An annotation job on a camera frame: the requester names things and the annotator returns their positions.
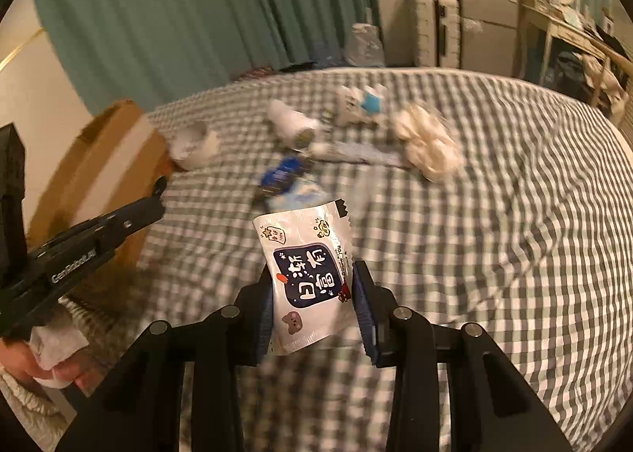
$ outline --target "gray cloth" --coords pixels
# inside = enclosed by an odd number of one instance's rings
[[[159,318],[198,321],[258,279],[265,260],[251,221],[263,210],[252,198],[283,152],[267,100],[318,118],[335,106],[340,84],[377,83],[389,90],[390,116],[416,99],[436,106],[465,166],[443,184],[381,167],[357,222],[357,258],[432,323],[481,323],[574,449],[590,450],[631,393],[633,169],[599,112],[520,81],[349,68],[227,86],[157,109],[150,118],[166,137],[204,119],[222,149],[209,167],[174,175],[163,195],[165,217],[140,261],[146,281],[131,294],[140,318],[131,336]],[[334,129],[329,139],[396,144],[380,127]],[[317,164],[315,173],[340,197],[367,168]],[[239,376],[246,450],[384,450],[394,371],[370,365],[357,329],[268,356]]]

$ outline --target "white paper roll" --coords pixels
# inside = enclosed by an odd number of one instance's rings
[[[209,164],[220,150],[216,132],[204,122],[196,122],[176,132],[170,145],[173,162],[185,170]]]
[[[295,111],[281,100],[272,100],[268,107],[268,119],[275,126],[275,133],[288,148],[304,150],[314,140],[319,122]]]

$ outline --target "checkered tablecloth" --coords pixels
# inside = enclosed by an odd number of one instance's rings
[[[333,197],[354,197],[356,256],[378,283],[433,323],[478,321],[550,409],[574,448],[590,450],[632,391],[633,169],[595,110],[519,81],[449,70],[340,69],[231,85],[160,107],[170,138],[208,121],[222,150],[173,176],[132,290],[137,335],[154,319],[198,321],[231,303],[265,264],[252,219],[255,186],[284,154],[266,118],[281,99],[320,118],[341,84],[382,83],[390,115],[421,99],[463,146],[443,184],[417,171],[318,163]],[[397,149],[389,128],[334,129],[330,139]],[[447,401],[442,373],[442,399]],[[357,329],[240,371],[249,451],[379,451],[394,371],[374,369]],[[184,434],[189,405],[184,406]],[[442,411],[442,446],[449,442]]]

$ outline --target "snack packet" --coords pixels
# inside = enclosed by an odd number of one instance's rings
[[[343,200],[253,220],[273,280],[273,352],[290,354],[356,321]]]

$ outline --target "plastic sachet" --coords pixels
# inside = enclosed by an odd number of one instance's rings
[[[290,354],[356,321],[352,236],[342,199],[253,220],[273,281],[272,347]]]

